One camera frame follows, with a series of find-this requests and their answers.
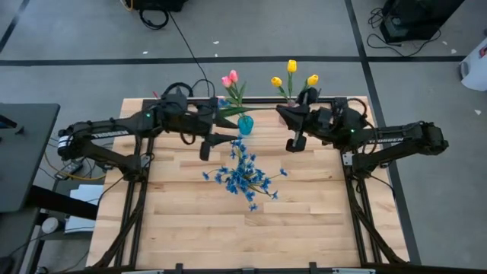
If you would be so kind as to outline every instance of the blue vase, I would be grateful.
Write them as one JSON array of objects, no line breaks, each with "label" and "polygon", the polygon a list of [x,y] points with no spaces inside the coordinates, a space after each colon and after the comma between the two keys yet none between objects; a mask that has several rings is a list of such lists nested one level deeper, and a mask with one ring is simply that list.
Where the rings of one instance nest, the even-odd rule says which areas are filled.
[{"label": "blue vase", "polygon": [[250,116],[242,116],[238,118],[238,130],[242,135],[249,135],[252,132],[253,128],[253,119]]}]

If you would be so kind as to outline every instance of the wooden table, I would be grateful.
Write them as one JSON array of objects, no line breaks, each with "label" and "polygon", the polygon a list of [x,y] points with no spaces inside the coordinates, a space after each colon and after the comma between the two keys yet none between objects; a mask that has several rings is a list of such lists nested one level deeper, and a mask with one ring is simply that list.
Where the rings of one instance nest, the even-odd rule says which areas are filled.
[{"label": "wooden table", "polygon": [[[367,103],[366,97],[359,98]],[[120,116],[140,111],[142,101],[125,99]],[[362,111],[356,102],[350,106]],[[271,185],[271,190],[279,190],[279,199],[257,196],[259,210],[249,212],[243,195],[235,196],[202,177],[203,171],[221,165],[235,167],[229,144],[216,146],[204,162],[199,160],[201,139],[184,145],[179,134],[163,133],[154,145],[137,269],[174,269],[176,263],[183,263],[184,269],[307,268],[309,262],[317,262],[318,267],[360,266],[339,152],[314,138],[307,139],[305,151],[287,152],[285,143],[294,134],[279,123],[277,112],[250,115],[255,125],[244,143],[257,155],[256,166],[269,175],[277,174],[280,167],[289,173],[276,177]],[[373,123],[370,111],[368,117]],[[236,129],[215,127],[215,131],[237,134]],[[134,144],[133,136],[119,137],[113,150],[129,155]],[[373,175],[388,181],[385,170],[376,169]],[[105,188],[121,176],[118,170],[110,171]],[[374,179],[366,184],[377,230],[408,260],[390,188]],[[127,182],[119,183],[100,203],[88,266],[101,258],[119,232],[126,189]],[[128,263],[131,239],[129,235],[124,263]],[[371,260],[371,245],[368,237],[364,239]]]}]

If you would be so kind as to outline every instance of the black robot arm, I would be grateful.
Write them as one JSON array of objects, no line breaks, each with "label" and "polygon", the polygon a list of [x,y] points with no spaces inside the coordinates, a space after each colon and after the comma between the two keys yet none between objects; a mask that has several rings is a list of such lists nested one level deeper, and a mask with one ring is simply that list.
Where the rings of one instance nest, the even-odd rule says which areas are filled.
[{"label": "black robot arm", "polygon": [[[288,128],[296,132],[289,139],[286,150],[303,151],[306,137],[303,133],[322,141],[323,145],[333,144],[342,153],[356,152],[361,146],[372,144],[369,153],[355,153],[352,156],[353,171],[356,176],[367,177],[380,164],[388,163],[413,154],[438,155],[448,147],[441,129],[433,123],[410,123],[404,126],[374,128],[367,122],[367,106],[355,98],[337,98],[331,109],[321,107],[311,110],[310,104],[317,100],[317,91],[309,88],[298,96],[298,107],[277,106],[277,111]],[[359,101],[364,112],[349,108],[350,100]],[[383,150],[375,151],[378,144],[395,143]]]},{"label": "black robot arm", "polygon": [[[142,167],[146,158],[140,155],[121,155],[95,145],[92,140],[133,135],[136,143],[141,144],[143,138],[156,137],[162,132],[178,132],[181,139],[191,145],[196,136],[201,136],[204,141],[199,156],[207,161],[211,147],[237,139],[232,135],[212,133],[213,124],[237,128],[237,125],[219,115],[217,97],[196,105],[197,112],[190,112],[187,108],[187,98],[178,89],[175,94],[162,95],[156,103],[128,118],[75,123],[59,131],[58,154],[63,161],[87,157],[98,164],[119,168],[125,180],[140,181],[145,176]],[[192,140],[188,142],[184,134],[191,135]]]}]

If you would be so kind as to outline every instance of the yellow tulip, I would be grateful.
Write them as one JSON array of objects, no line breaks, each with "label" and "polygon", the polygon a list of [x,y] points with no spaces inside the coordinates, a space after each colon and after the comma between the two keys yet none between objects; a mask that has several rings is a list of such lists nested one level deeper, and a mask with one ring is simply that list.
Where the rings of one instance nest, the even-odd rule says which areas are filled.
[{"label": "yellow tulip", "polygon": [[296,72],[298,70],[298,63],[296,60],[289,60],[288,62],[288,72]]},{"label": "yellow tulip", "polygon": [[276,88],[279,88],[280,86],[282,86],[282,80],[279,77],[272,77],[271,83]]},{"label": "yellow tulip", "polygon": [[320,80],[320,77],[318,77],[318,75],[311,75],[307,79],[307,85],[315,85],[315,84],[318,84],[318,80]]}]

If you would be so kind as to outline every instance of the pink tulip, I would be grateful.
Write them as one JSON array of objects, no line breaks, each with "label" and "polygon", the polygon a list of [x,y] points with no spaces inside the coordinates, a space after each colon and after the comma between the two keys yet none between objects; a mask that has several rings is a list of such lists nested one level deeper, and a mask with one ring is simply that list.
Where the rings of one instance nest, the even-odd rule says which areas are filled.
[{"label": "pink tulip", "polygon": [[230,74],[229,74],[229,76],[228,76],[228,77],[230,78],[230,80],[231,80],[232,82],[237,83],[237,81],[238,81],[238,74],[237,74],[237,72],[236,72],[234,69],[232,69],[232,70],[230,71]]},{"label": "pink tulip", "polygon": [[228,76],[221,78],[221,83],[224,87],[229,88],[231,86],[231,80]]}]

